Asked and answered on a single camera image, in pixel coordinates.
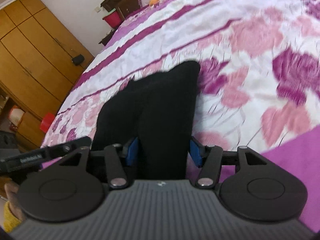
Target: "wooden wardrobe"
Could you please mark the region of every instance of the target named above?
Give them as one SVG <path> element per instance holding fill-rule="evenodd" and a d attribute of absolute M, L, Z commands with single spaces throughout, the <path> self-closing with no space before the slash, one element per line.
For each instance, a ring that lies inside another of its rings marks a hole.
<path fill-rule="evenodd" d="M 79 54 L 85 60 L 75 66 Z M 16 132 L 20 149 L 39 147 L 42 118 L 57 113 L 92 59 L 40 0 L 17 0 L 0 10 L 0 130 L 7 130 L 8 112 L 17 105 L 26 112 Z"/>

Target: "electrical outlet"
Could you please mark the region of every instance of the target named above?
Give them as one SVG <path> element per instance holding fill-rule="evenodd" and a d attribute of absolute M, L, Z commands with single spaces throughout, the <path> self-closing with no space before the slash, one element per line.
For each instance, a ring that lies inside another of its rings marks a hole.
<path fill-rule="evenodd" d="M 96 13 L 98 13 L 98 12 L 101 11 L 101 8 L 100 7 L 96 7 L 94 10 L 96 11 Z"/>

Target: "yellow sleeve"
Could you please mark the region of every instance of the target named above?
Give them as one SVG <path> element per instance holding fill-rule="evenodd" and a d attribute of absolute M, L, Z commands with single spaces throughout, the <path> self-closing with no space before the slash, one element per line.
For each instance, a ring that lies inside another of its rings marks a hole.
<path fill-rule="evenodd" d="M 17 219 L 10 211 L 9 201 L 4 205 L 4 231 L 10 233 L 15 227 L 21 224 L 21 221 Z"/>

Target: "gray ribbed platform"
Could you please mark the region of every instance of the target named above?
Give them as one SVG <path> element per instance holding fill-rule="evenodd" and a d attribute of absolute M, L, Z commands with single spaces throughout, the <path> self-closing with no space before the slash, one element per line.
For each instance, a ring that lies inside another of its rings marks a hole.
<path fill-rule="evenodd" d="M 298 240 L 313 233 L 299 221 L 253 224 L 226 211 L 212 191 L 188 180 L 136 181 L 113 191 L 89 216 L 65 224 L 27 220 L 11 236 L 16 240 Z"/>

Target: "red basket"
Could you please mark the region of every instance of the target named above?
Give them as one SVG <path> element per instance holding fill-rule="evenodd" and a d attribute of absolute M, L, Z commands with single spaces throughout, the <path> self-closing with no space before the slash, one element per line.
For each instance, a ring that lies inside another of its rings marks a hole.
<path fill-rule="evenodd" d="M 111 26 L 111 28 L 114 29 L 122 23 L 122 20 L 120 19 L 116 9 L 113 9 L 110 14 L 105 16 L 103 19 Z"/>
<path fill-rule="evenodd" d="M 45 117 L 42 119 L 42 122 L 40 124 L 40 130 L 42 130 L 44 133 L 47 133 L 54 119 L 55 116 L 53 114 L 47 113 Z"/>

